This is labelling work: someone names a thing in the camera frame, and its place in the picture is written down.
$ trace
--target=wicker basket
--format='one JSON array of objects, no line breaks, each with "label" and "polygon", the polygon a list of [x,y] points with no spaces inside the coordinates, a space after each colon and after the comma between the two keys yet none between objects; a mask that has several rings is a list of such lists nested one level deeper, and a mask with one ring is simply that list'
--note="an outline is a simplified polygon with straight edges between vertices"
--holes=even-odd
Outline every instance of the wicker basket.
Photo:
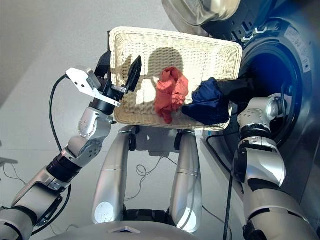
[{"label": "wicker basket", "polygon": [[141,77],[135,89],[125,95],[114,116],[122,124],[171,129],[203,129],[221,131],[229,122],[205,126],[184,115],[172,113],[166,124],[155,111],[156,84],[164,68],[177,67],[189,80],[189,94],[184,104],[192,103],[192,92],[202,81],[214,77],[218,81],[236,80],[242,58],[239,44],[179,32],[117,27],[110,32],[111,77],[114,84],[127,82],[133,61],[142,58]]}]

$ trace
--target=gray floor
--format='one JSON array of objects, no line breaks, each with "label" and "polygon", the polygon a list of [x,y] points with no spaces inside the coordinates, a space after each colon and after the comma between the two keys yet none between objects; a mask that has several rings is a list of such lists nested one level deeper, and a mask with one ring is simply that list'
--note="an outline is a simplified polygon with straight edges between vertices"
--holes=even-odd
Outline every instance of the gray floor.
[{"label": "gray floor", "polygon": [[[0,157],[18,161],[20,177],[30,180],[48,164],[58,150],[48,117],[49,94],[54,82],[77,65],[94,68],[106,51],[107,31],[118,26],[133,26],[175,31],[160,0],[1,0],[0,1]],[[57,89],[53,115],[63,145],[77,134],[77,124],[91,98],[80,94],[68,81]],[[91,207],[101,165],[120,124],[105,140],[102,152],[72,182],[68,206],[52,226],[56,233],[71,224],[92,223]],[[168,144],[173,144],[173,137]],[[159,157],[149,156],[147,148],[129,155],[126,196],[139,189],[136,165],[152,169]],[[177,161],[178,154],[170,153]],[[224,219],[227,189],[213,176],[200,153],[203,204]],[[15,173],[5,165],[9,176]],[[128,208],[166,210],[170,204],[175,166],[163,159],[143,183],[140,195],[126,203]],[[9,179],[0,170],[0,205],[9,206],[23,184]],[[238,216],[231,211],[233,239],[243,239]],[[200,239],[222,239],[223,224],[203,212]],[[32,239],[53,236],[50,228]]]}]

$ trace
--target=blue garment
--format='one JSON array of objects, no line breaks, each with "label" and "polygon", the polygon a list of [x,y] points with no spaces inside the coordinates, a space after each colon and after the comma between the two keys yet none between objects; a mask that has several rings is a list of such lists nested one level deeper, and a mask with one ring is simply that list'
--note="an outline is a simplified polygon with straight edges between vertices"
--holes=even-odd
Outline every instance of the blue garment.
[{"label": "blue garment", "polygon": [[208,126],[229,120],[229,100],[219,90],[213,77],[201,82],[192,93],[192,100],[191,104],[182,107],[182,112],[190,118]]}]

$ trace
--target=washing machine door opening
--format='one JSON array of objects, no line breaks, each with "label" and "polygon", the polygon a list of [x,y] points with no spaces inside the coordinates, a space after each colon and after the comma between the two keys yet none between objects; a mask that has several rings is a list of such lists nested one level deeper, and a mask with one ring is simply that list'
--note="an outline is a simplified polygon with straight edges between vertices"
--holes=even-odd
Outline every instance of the washing machine door opening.
[{"label": "washing machine door opening", "polygon": [[[289,137],[301,109],[302,78],[296,58],[285,45],[276,40],[267,39],[262,43],[249,44],[243,51],[239,78],[251,81],[253,91],[243,94],[242,102],[237,105],[238,113],[247,107],[251,98],[284,95],[287,102],[286,118],[278,117],[270,124],[272,138],[280,146]],[[233,116],[225,133],[237,130],[237,116]],[[225,137],[231,154],[237,148],[238,138],[236,135]]]}]

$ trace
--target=red garment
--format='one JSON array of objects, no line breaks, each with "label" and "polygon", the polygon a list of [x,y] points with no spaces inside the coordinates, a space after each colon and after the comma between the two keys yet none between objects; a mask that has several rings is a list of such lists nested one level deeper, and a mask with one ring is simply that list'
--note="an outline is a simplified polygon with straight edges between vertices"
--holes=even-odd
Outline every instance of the red garment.
[{"label": "red garment", "polygon": [[188,95],[188,79],[174,66],[165,68],[156,84],[155,111],[167,124]]}]

